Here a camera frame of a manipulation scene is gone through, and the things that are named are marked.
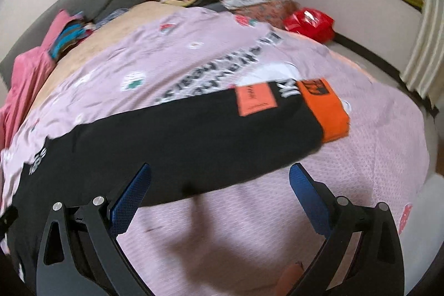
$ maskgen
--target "orange object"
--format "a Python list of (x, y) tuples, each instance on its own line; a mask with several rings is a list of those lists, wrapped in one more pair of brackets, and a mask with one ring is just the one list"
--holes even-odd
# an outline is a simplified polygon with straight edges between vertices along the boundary
[(298, 81), (297, 86), (307, 106), (321, 124), (324, 131), (323, 143), (349, 134), (350, 117), (325, 79)]
[(242, 117), (278, 106), (268, 83), (245, 85), (235, 90), (239, 115)]

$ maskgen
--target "red plastic bag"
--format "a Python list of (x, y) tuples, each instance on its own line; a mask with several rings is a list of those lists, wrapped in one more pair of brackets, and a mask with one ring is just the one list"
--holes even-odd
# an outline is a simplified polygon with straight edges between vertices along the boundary
[(316, 9), (303, 8), (284, 19), (285, 29), (299, 33), (319, 43), (334, 38), (334, 19)]

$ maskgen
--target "blue gripper pad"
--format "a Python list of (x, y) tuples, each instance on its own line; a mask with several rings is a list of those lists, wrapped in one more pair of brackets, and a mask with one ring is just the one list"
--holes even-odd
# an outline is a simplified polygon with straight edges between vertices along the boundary
[(331, 233), (329, 210), (298, 164), (290, 168), (290, 186), (301, 203), (316, 233), (328, 238)]
[(144, 164), (110, 211), (113, 238), (125, 233), (151, 184), (151, 168)]

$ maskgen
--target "white curtain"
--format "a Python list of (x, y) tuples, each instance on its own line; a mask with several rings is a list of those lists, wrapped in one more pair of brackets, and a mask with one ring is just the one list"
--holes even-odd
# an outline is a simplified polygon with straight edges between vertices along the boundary
[(444, 96), (444, 0), (425, 0), (420, 30), (401, 79), (410, 91), (428, 96), (432, 105)]

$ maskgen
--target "black baseboard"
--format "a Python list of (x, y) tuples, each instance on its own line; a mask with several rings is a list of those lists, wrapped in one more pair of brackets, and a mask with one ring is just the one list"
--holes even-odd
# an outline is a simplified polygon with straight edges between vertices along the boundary
[(339, 34), (339, 33), (336, 33), (333, 41), (340, 44), (340, 45), (343, 45), (345, 48), (350, 49), (351, 51), (355, 52), (356, 54), (359, 54), (361, 57), (365, 58), (366, 60), (368, 60), (369, 62), (374, 64), (376, 67), (378, 67), (381, 71), (387, 73), (390, 77), (392, 77), (399, 84), (399, 89), (401, 89), (404, 93), (408, 94), (410, 96), (410, 98), (417, 105), (422, 105), (426, 109), (426, 111), (432, 115), (432, 117), (436, 117), (436, 115), (439, 113), (438, 108), (436, 108), (435, 106), (432, 106), (430, 99), (428, 97), (425, 99), (422, 99), (421, 96), (418, 94), (418, 92), (409, 91), (407, 89), (405, 83), (401, 80), (400, 72), (398, 71), (398, 69), (393, 67), (386, 60), (383, 60), (376, 53), (373, 53), (369, 49), (361, 46), (360, 44), (356, 43), (355, 41), (351, 40), (350, 38), (347, 38), (346, 36), (343, 36), (342, 34)]

